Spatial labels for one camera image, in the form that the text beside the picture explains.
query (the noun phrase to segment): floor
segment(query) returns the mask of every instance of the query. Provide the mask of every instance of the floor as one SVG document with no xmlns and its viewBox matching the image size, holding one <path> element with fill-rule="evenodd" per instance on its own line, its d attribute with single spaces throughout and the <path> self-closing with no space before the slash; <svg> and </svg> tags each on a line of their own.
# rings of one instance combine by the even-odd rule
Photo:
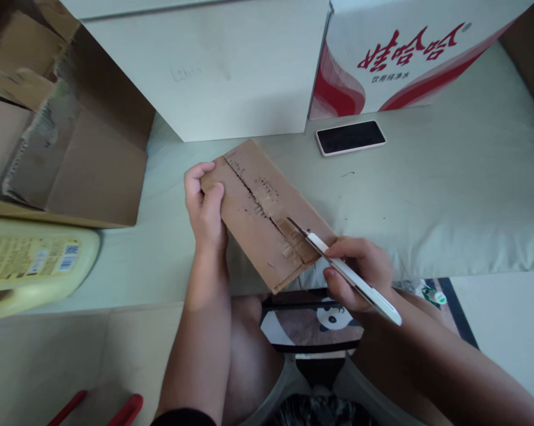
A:
<svg viewBox="0 0 534 426">
<path fill-rule="evenodd" d="M 534 272 L 454 278 L 480 349 L 534 395 Z M 0 321 L 0 425 L 46 425 L 80 389 L 64 424 L 103 425 L 132 393 L 150 424 L 182 304 Z"/>
</svg>

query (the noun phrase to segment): shorts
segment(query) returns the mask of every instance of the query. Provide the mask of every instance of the shorts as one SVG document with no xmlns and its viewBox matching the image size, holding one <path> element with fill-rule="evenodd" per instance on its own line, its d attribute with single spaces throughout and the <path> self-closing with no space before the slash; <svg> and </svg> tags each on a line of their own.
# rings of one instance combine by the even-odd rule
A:
<svg viewBox="0 0 534 426">
<path fill-rule="evenodd" d="M 293 355 L 285 355 L 284 367 L 267 399 L 257 410 L 247 418 L 241 426 L 255 426 L 264 424 L 279 406 L 290 395 L 328 395 L 329 390 L 320 386 L 314 390 L 302 375 Z M 389 398 L 383 395 L 369 380 L 357 369 L 349 356 L 346 356 L 345 364 L 334 381 L 333 394 L 340 398 L 356 402 L 381 426 L 424 426 L 425 424 L 412 417 L 406 411 L 399 408 Z"/>
</svg>

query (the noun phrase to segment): white box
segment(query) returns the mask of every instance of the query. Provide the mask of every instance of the white box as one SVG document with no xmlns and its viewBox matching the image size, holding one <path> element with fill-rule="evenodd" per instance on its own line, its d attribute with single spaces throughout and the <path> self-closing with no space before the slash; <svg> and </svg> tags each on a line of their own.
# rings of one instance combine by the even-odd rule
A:
<svg viewBox="0 0 534 426">
<path fill-rule="evenodd" d="M 311 120 L 430 104 L 534 0 L 332 0 Z"/>
<path fill-rule="evenodd" d="M 182 3 L 64 1 L 182 140 L 303 132 L 328 0 Z"/>
</svg>

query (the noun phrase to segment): left hand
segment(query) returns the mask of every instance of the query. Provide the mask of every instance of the left hand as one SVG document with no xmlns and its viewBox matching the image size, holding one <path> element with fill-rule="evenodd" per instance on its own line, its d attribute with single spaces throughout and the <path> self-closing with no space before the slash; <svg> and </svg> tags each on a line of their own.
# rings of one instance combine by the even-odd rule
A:
<svg viewBox="0 0 534 426">
<path fill-rule="evenodd" d="M 219 214 L 224 186 L 216 183 L 204 195 L 200 178 L 215 168 L 215 163 L 199 163 L 184 174 L 186 208 L 196 238 L 196 249 L 225 251 L 227 248 L 227 231 Z"/>
</svg>

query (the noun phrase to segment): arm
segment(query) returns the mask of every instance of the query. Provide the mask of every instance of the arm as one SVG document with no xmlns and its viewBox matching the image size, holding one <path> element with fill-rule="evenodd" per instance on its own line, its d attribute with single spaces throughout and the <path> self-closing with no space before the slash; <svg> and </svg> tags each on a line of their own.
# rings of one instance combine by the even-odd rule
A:
<svg viewBox="0 0 534 426">
<path fill-rule="evenodd" d="M 185 174 L 186 207 L 196 252 L 156 415 L 175 408 L 194 408 L 219 425 L 231 356 L 227 234 L 219 216 L 224 187 L 217 184 L 204 196 L 199 180 L 214 167 L 214 163 L 200 163 Z"/>
<path fill-rule="evenodd" d="M 454 424 L 534 425 L 534 398 L 482 352 L 391 289 L 387 254 L 367 240 L 340 239 L 329 257 L 355 257 L 360 275 L 398 310 L 399 327 L 370 309 L 330 268 L 328 287 L 365 328 L 393 337 L 413 385 Z"/>
</svg>

